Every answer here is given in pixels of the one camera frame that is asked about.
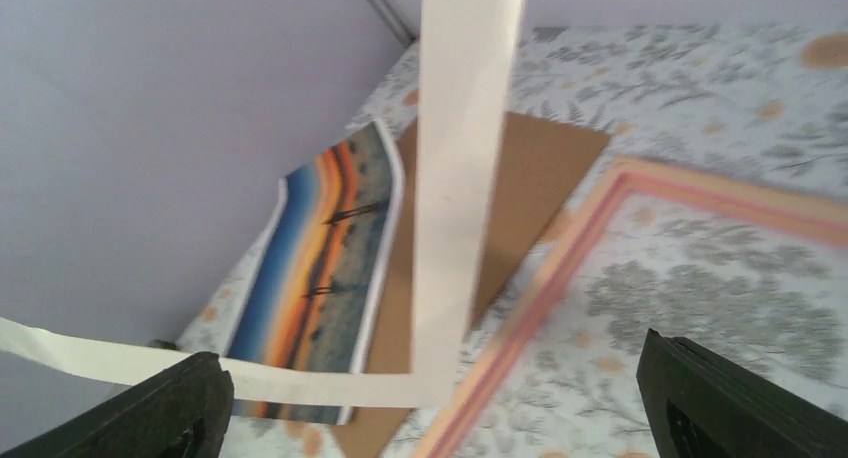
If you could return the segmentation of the white mat board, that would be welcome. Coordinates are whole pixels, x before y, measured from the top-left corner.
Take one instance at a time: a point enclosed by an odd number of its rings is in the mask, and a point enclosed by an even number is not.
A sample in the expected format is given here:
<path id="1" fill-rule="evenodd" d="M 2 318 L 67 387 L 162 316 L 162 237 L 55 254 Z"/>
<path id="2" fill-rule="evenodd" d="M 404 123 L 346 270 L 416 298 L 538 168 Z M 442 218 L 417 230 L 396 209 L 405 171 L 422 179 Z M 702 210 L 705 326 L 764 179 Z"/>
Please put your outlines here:
<path id="1" fill-rule="evenodd" d="M 421 0 L 410 370 L 225 359 L 239 399 L 430 407 L 480 274 L 524 0 Z M 321 144 L 386 34 L 361 0 L 1 0 L 1 348 L 134 385 L 225 218 Z"/>

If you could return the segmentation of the pink wooden picture frame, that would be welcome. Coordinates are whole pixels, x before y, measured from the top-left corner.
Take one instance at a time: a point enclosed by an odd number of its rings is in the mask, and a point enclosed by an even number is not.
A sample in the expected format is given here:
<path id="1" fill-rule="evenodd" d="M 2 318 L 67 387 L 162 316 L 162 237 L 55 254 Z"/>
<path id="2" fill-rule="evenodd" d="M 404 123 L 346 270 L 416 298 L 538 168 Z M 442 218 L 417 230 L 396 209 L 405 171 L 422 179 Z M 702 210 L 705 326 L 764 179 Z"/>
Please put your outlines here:
<path id="1" fill-rule="evenodd" d="M 654 457 L 650 330 L 847 414 L 847 207 L 618 158 L 416 457 Z"/>

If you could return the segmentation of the brown cardboard backing board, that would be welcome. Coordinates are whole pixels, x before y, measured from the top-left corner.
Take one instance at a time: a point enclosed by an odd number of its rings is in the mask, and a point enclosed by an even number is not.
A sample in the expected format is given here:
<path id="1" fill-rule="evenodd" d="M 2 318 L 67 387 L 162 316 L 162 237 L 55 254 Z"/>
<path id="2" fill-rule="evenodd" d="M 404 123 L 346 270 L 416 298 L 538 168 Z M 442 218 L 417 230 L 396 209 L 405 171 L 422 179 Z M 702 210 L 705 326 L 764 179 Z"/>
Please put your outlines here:
<path id="1" fill-rule="evenodd" d="M 601 131 L 508 115 L 472 323 L 480 321 L 610 140 Z M 416 141 L 417 125 L 412 123 L 398 141 L 406 168 L 405 197 L 376 314 L 368 373 L 405 372 L 409 365 Z"/>

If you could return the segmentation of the sunset photo print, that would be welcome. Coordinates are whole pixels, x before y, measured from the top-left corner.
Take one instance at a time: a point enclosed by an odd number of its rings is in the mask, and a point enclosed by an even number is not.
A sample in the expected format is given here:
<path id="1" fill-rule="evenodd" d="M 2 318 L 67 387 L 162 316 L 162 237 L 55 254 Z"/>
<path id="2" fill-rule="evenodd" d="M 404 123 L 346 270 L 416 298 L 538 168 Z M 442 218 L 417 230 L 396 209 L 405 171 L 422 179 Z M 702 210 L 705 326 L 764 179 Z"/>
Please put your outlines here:
<path id="1" fill-rule="evenodd" d="M 288 174 L 282 210 L 227 347 L 232 359 L 307 372 L 364 370 L 405 175 L 371 122 Z"/>

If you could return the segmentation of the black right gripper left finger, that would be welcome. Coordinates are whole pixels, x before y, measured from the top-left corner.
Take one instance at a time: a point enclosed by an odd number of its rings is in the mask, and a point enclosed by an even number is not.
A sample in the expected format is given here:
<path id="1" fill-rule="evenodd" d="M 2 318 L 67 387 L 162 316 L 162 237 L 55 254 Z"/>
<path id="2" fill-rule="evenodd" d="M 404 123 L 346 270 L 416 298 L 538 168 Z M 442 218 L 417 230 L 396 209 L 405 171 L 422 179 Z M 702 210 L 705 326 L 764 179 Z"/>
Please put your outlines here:
<path id="1" fill-rule="evenodd" d="M 217 457 L 233 402 L 234 384 L 219 357 L 195 353 L 1 455 Z"/>

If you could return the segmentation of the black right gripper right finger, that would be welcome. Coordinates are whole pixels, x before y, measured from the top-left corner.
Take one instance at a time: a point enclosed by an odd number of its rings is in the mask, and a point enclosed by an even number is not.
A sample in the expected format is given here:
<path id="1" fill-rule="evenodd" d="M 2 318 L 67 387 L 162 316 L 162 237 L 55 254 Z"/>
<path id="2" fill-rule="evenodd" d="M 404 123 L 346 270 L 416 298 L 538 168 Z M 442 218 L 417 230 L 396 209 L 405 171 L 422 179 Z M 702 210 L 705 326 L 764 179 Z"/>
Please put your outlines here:
<path id="1" fill-rule="evenodd" d="M 637 382 L 661 457 L 844 457 L 847 423 L 683 337 L 648 330 Z"/>

